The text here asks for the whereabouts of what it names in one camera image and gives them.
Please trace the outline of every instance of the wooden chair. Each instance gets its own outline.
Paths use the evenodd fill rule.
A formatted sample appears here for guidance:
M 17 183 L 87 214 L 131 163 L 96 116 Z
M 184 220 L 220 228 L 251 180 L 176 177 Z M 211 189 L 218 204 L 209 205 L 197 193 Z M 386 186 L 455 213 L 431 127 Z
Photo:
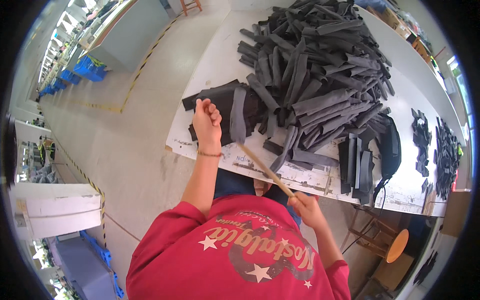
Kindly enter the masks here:
M 185 4 L 185 0 L 180 0 L 180 2 L 181 2 L 181 6 L 183 7 L 183 13 L 185 14 L 185 16 L 188 16 L 187 10 L 194 9 L 195 7 L 198 7 L 198 9 L 199 9 L 200 11 L 202 11 L 202 6 L 200 5 L 200 1 L 199 1 L 199 0 L 193 0 L 192 2 L 187 3 L 187 4 Z M 196 5 L 193 6 L 193 7 L 187 8 L 187 6 L 192 5 L 192 4 L 196 4 Z
M 403 252 L 405 246 L 408 242 L 408 230 L 404 229 L 402 231 L 398 231 L 397 229 L 391 227 L 390 225 L 386 224 L 382 220 L 379 219 L 378 215 L 372 213 L 369 210 L 361 209 L 358 206 L 355 206 L 355 214 L 353 215 L 353 220 L 348 228 L 347 236 L 345 237 L 340 250 L 343 250 L 347 240 L 350 236 L 350 233 L 357 236 L 359 239 L 357 244 L 362 246 L 365 249 L 370 250 L 374 254 L 383 257 L 387 263 L 394 262 Z M 359 211 L 363 211 L 370 215 L 372 218 L 367 224 L 362 228 L 360 231 L 356 231 L 353 229 L 355 226 L 355 220 L 357 219 L 357 215 Z M 377 233 L 373 238 L 364 235 L 363 232 L 367 229 L 368 226 L 376 227 Z

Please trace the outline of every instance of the blue pallet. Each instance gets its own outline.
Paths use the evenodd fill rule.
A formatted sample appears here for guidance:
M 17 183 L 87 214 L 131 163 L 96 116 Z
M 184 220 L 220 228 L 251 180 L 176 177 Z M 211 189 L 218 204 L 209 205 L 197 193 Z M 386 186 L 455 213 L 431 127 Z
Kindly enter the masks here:
M 107 264 L 107 266 L 111 270 L 112 267 L 110 265 L 110 261 L 112 260 L 112 257 L 110 256 L 110 251 L 108 251 L 108 249 L 102 249 L 102 247 L 100 247 L 98 245 L 98 243 L 96 242 L 96 239 L 89 236 L 88 233 L 85 230 L 81 230 L 81 231 L 79 231 L 79 233 L 80 233 L 80 236 L 82 238 L 86 239 L 90 243 L 90 245 L 95 250 L 95 252 L 98 254 L 98 256 Z M 113 279 L 114 279 L 113 283 L 115 285 L 115 293 L 117 294 L 117 296 L 119 298 L 123 298 L 125 293 L 123 292 L 123 290 L 117 284 L 118 276 L 117 276 L 117 273 L 115 273 L 115 272 L 113 272 Z
M 81 58 L 73 68 L 76 73 L 80 74 L 81 76 L 85 77 L 90 81 L 95 82 L 103 80 L 103 78 L 107 74 L 107 71 L 105 71 L 104 69 L 105 65 L 99 67 L 95 66 L 88 56 Z
M 81 79 L 79 76 L 73 74 L 69 70 L 63 70 L 63 72 L 60 74 L 60 78 L 71 84 L 78 84 Z

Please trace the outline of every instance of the blue plastic crate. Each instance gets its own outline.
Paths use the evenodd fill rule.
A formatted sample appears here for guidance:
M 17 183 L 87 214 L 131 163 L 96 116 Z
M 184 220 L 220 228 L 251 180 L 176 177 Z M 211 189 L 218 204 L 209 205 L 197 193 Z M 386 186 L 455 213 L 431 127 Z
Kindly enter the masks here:
M 79 76 L 73 74 L 69 70 L 63 70 L 63 72 L 60 74 L 60 78 L 71 84 L 78 84 L 81 79 Z
M 107 74 L 107 71 L 104 69 L 105 65 L 99 67 L 95 66 L 88 56 L 81 58 L 73 68 L 76 73 L 90 81 L 102 81 Z

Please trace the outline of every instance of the cardboard box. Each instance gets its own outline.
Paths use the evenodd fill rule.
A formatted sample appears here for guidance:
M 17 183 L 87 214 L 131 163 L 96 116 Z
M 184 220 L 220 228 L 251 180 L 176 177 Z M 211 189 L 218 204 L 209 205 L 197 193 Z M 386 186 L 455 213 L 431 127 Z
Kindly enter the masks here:
M 382 13 L 382 20 L 393 28 L 402 38 L 407 39 L 411 35 L 407 24 L 400 20 L 393 10 L 386 8 L 384 13 Z

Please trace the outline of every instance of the white star print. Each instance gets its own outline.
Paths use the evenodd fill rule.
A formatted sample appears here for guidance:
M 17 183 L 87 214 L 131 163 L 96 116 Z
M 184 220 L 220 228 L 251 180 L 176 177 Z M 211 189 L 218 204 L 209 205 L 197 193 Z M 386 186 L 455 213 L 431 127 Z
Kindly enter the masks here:
M 307 280 L 304 280 L 305 281 L 305 284 L 304 286 L 307 287 L 307 289 L 309 289 L 312 285 L 310 284 L 310 281 L 307 281 Z
M 257 276 L 257 283 L 260 283 L 260 280 L 262 280 L 263 278 L 272 279 L 272 278 L 267 274 L 267 271 L 268 271 L 268 269 L 270 269 L 270 267 L 261 268 L 261 267 L 258 266 L 257 264 L 253 264 L 253 266 L 255 267 L 255 270 L 253 270 L 253 271 L 251 271 L 251 272 L 248 272 L 247 274 Z
M 207 248 L 210 248 L 210 247 L 217 249 L 217 247 L 215 246 L 215 242 L 216 242 L 216 239 L 211 239 L 208 236 L 205 236 L 205 240 L 201 240 L 199 243 L 204 245 L 204 251 L 205 251 Z

